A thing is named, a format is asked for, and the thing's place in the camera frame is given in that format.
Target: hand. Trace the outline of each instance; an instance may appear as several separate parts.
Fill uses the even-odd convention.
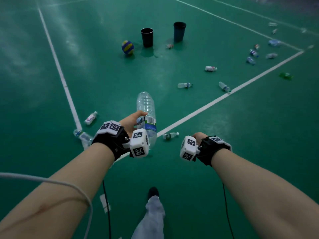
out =
[[[208,136],[202,132],[197,132],[192,137],[194,137],[196,139],[196,144],[199,146],[200,143],[202,142],[202,139],[206,138]]]
[[[136,128],[134,128],[134,126],[137,124],[136,120],[139,117],[146,115],[147,112],[137,111],[120,121],[121,126],[124,127],[124,130],[129,135],[129,137],[132,137],[133,131],[136,130]]]

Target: forearm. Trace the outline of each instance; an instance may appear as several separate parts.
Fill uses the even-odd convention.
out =
[[[50,178],[80,187],[93,199],[110,166],[112,151],[95,143]],[[71,238],[87,209],[76,190],[42,183],[0,223],[1,238]]]
[[[261,237],[316,237],[319,206],[299,189],[227,149],[212,167]]]

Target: wire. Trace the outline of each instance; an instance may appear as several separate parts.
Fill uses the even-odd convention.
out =
[[[57,185],[64,185],[64,186],[69,186],[75,190],[77,190],[80,194],[82,194],[87,202],[89,203],[90,206],[90,217],[87,223],[86,231],[84,234],[83,239],[87,238],[87,235],[90,230],[91,226],[91,221],[92,221],[92,216],[93,216],[93,206],[90,198],[86,195],[86,193],[80,189],[78,186],[67,183],[67,182],[62,182],[62,181],[57,181],[53,179],[48,179],[48,178],[43,178],[43,177],[38,177],[38,176],[32,176],[32,175],[27,175],[27,174],[15,174],[15,173],[0,173],[0,178],[9,178],[9,179],[22,179],[22,180],[30,180],[30,181],[36,181],[36,182],[45,182],[49,184],[57,184]]]
[[[234,234],[233,234],[233,230],[232,230],[232,226],[230,225],[230,221],[229,221],[229,217],[228,217],[227,200],[226,200],[226,193],[225,193],[225,185],[224,185],[224,183],[223,183],[223,190],[224,190],[225,207],[226,207],[226,215],[227,215],[228,225],[229,225],[230,232],[232,233],[232,237],[233,237],[233,239],[235,239]]]
[[[108,209],[108,201],[107,201],[107,196],[106,196],[106,191],[105,191],[104,180],[102,181],[102,183],[103,183],[103,190],[104,190],[104,196],[105,196],[105,200],[106,200],[107,216],[108,216],[108,238],[111,239],[110,210]]]

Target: shoe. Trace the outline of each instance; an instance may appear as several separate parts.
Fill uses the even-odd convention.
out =
[[[154,195],[156,195],[158,197],[160,196],[159,191],[158,191],[158,189],[156,187],[150,188],[150,190],[148,191],[148,197],[147,198],[150,199]]]

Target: black cable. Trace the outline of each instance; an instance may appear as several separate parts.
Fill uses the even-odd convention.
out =
[[[224,185],[224,183],[223,183],[223,190],[224,190],[225,207],[226,207],[226,215],[227,215],[228,225],[229,225],[230,232],[232,233],[232,237],[233,237],[233,239],[235,239],[234,234],[233,234],[233,230],[232,230],[232,226],[230,225],[230,221],[229,221],[229,217],[228,217],[227,201],[226,201],[226,193],[225,193],[225,185]]]
[[[110,210],[108,209],[108,201],[106,197],[106,191],[105,191],[105,185],[104,185],[104,180],[102,181],[103,183],[103,190],[104,190],[104,196],[106,200],[106,207],[107,207],[107,216],[108,216],[108,238],[111,239],[111,221],[110,221]]]

